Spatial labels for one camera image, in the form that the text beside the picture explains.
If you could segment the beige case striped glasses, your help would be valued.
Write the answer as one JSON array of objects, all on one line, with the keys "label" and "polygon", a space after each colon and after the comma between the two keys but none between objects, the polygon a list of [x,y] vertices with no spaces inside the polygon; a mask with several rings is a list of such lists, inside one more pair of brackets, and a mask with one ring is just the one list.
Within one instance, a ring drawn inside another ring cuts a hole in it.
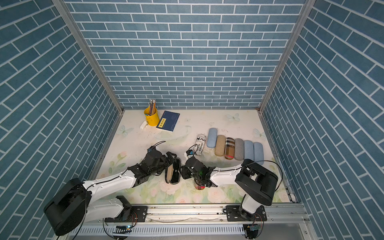
[{"label": "beige case striped glasses", "polygon": [[204,151],[204,146],[206,143],[206,136],[204,134],[199,134],[196,139],[196,143],[194,146],[194,153],[197,156],[200,156]]}]

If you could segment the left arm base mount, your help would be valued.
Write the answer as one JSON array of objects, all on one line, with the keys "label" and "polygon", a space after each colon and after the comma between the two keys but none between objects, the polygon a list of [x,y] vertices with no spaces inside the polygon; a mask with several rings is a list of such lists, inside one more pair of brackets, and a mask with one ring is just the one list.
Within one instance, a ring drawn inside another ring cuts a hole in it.
[{"label": "left arm base mount", "polygon": [[146,220],[148,206],[124,207],[122,212],[114,218],[105,218],[106,223],[143,223]]}]

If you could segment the blue case white glasses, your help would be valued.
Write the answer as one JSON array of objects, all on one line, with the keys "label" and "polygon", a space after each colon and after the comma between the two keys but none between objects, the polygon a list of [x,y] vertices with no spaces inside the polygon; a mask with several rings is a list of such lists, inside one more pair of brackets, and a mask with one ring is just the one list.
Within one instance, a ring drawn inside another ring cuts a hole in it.
[{"label": "blue case white glasses", "polygon": [[259,142],[254,142],[254,161],[259,165],[264,164],[264,147]]}]

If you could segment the plaid case red glasses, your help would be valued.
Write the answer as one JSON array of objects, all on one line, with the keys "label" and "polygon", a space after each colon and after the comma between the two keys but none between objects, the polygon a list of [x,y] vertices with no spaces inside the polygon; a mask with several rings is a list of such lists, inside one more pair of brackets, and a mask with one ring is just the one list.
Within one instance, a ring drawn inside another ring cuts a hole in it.
[{"label": "plaid case red glasses", "polygon": [[225,159],[232,160],[235,157],[235,140],[226,138],[225,144]]}]

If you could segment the blue case orange glasses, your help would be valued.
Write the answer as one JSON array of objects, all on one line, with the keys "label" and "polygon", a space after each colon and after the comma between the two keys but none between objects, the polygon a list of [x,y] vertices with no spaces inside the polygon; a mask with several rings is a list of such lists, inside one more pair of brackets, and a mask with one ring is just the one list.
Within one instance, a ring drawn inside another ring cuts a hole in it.
[{"label": "blue case orange glasses", "polygon": [[216,147],[217,136],[218,136],[217,128],[210,128],[209,133],[208,133],[208,137],[206,140],[206,145],[208,148],[214,149]]}]

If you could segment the beige case black glasses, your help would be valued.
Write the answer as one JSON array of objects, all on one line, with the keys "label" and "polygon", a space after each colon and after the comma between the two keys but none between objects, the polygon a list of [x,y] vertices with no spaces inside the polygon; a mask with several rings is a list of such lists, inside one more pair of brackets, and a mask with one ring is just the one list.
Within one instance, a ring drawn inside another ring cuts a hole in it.
[{"label": "beige case black glasses", "polygon": [[180,181],[180,169],[181,167],[181,160],[180,158],[176,158],[174,163],[169,166],[166,170],[165,174],[165,181],[167,184],[176,185]]}]

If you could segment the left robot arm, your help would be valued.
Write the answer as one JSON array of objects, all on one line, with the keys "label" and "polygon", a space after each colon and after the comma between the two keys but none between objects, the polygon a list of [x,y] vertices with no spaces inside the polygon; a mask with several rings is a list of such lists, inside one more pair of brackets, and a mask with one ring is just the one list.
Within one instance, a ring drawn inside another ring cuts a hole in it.
[{"label": "left robot arm", "polygon": [[139,164],[121,173],[91,181],[74,178],[47,203],[44,214],[56,236],[66,235],[83,223],[94,220],[135,222],[138,217],[124,196],[116,196],[111,200],[103,198],[147,182],[150,176],[160,175],[168,169],[176,159],[174,153],[162,154],[156,148],[151,148]]}]

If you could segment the beige case purple glasses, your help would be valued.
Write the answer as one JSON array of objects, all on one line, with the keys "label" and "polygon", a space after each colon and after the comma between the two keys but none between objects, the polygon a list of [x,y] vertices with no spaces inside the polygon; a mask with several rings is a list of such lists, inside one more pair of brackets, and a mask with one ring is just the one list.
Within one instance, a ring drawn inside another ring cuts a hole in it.
[{"label": "beige case purple glasses", "polygon": [[226,137],[224,135],[218,135],[216,146],[215,146],[215,155],[218,157],[222,157],[225,154],[226,147]]}]

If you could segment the blue case yellow glasses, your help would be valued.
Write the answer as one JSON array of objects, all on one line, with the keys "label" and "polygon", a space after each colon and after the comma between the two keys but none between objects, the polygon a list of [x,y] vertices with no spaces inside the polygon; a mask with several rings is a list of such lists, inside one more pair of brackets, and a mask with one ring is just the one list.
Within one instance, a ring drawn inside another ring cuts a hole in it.
[{"label": "blue case yellow glasses", "polygon": [[252,141],[244,141],[244,159],[255,160],[254,143]]}]

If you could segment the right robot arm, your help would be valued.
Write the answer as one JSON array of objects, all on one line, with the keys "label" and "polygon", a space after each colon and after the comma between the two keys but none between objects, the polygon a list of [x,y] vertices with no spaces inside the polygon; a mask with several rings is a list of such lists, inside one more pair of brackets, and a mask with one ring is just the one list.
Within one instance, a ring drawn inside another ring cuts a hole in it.
[{"label": "right robot arm", "polygon": [[239,186],[246,193],[240,211],[250,215],[261,206],[271,206],[278,188],[278,176],[249,159],[236,167],[218,168],[207,167],[191,157],[180,170],[183,179],[193,178],[200,187]]}]

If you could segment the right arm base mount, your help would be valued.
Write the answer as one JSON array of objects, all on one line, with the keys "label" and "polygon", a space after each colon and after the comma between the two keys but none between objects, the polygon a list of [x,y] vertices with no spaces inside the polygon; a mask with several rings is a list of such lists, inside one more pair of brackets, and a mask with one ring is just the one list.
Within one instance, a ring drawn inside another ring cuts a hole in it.
[{"label": "right arm base mount", "polygon": [[223,213],[227,217],[228,222],[265,222],[267,221],[264,206],[257,208],[254,214],[250,214],[243,210],[240,205],[229,205],[223,209]]}]

